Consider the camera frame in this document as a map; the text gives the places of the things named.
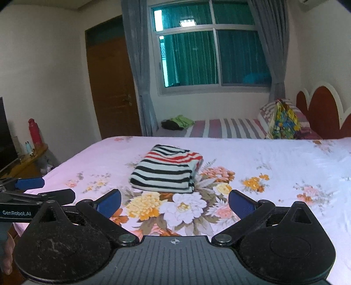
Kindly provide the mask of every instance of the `colorful floral bag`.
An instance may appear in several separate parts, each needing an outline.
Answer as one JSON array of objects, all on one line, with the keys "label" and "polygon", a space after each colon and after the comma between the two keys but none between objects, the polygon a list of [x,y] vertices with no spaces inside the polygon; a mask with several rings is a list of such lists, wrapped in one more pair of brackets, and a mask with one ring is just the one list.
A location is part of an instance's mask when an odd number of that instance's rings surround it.
[{"label": "colorful floral bag", "polygon": [[294,111],[283,100],[277,100],[266,138],[298,139],[300,134],[300,122]]}]

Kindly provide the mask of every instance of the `gray gripper base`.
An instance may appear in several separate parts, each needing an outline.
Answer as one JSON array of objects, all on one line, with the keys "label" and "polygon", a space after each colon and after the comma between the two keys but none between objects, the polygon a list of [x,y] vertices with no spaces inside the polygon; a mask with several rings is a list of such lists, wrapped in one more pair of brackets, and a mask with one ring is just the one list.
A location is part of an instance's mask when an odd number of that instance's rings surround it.
[{"label": "gray gripper base", "polygon": [[111,262],[94,276],[72,284],[272,285],[247,271],[231,249],[212,246],[206,236],[146,236],[140,245],[119,249]]}]

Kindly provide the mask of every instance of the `brown wooden door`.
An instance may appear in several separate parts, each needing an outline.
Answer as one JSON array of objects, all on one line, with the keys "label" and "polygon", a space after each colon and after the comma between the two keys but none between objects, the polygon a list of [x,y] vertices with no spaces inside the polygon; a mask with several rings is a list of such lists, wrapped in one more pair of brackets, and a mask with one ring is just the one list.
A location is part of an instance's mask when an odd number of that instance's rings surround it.
[{"label": "brown wooden door", "polygon": [[101,138],[141,135],[125,38],[87,48],[87,59]]}]

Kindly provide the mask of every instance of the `gray curtain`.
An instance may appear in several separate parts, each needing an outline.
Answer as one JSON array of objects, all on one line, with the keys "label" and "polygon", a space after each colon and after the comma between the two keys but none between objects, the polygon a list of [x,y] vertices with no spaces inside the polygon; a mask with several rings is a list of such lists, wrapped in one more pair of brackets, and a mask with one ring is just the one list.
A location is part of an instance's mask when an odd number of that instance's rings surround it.
[{"label": "gray curtain", "polygon": [[289,17],[286,0],[248,0],[248,4],[272,76],[269,102],[284,99],[289,46]]},{"label": "gray curtain", "polygon": [[121,6],[129,61],[139,94],[141,130],[143,136],[151,137],[157,120],[150,97],[147,0],[121,0]]}]

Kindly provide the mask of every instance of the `window frame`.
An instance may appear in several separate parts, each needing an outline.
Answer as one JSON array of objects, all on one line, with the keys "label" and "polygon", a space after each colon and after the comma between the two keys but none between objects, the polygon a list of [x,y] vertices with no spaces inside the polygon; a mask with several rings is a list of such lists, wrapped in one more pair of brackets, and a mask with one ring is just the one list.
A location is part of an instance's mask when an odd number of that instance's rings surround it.
[{"label": "window frame", "polygon": [[[227,0],[228,2],[246,2],[245,0]],[[216,24],[216,18],[214,15],[214,9],[212,0],[208,0],[211,11],[212,24],[198,25],[191,27],[177,27],[164,29],[156,32],[154,11],[155,7],[173,5],[173,4],[185,4],[185,3],[196,3],[196,2],[207,2],[204,0],[180,0],[172,2],[164,2],[154,5],[149,5],[150,11],[150,30],[152,49],[155,62],[155,75],[156,82],[159,90],[159,95],[180,95],[180,94],[201,94],[201,93],[237,93],[237,92],[252,92],[252,93],[269,93],[271,86],[267,84],[223,84],[222,82],[222,66],[220,60],[219,40],[217,30],[242,30],[242,31],[257,31],[255,25],[240,25],[240,24]],[[212,31],[214,45],[216,50],[216,62],[218,72],[218,84],[205,84],[205,85],[187,85],[187,86],[173,86],[165,87],[163,64],[160,46],[160,36],[166,36],[171,34],[180,34],[184,32],[201,32],[201,31]]]}]

